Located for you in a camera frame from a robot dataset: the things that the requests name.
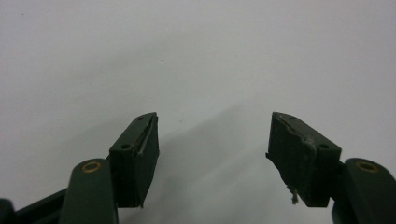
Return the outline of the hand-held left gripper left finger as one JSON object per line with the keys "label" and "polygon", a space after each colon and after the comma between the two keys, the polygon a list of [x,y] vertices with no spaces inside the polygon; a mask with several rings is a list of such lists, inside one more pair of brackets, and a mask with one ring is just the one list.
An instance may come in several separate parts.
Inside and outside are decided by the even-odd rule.
{"label": "hand-held left gripper left finger", "polygon": [[118,208],[144,205],[159,155],[157,113],[135,118],[109,150]]}

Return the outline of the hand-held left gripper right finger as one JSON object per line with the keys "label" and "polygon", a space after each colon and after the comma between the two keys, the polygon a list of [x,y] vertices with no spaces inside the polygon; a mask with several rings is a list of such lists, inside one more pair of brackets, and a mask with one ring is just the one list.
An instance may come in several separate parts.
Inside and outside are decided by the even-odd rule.
{"label": "hand-held left gripper right finger", "polygon": [[290,192],[308,207],[326,207],[331,198],[332,179],[342,149],[292,115],[274,112],[271,118],[269,159]]}

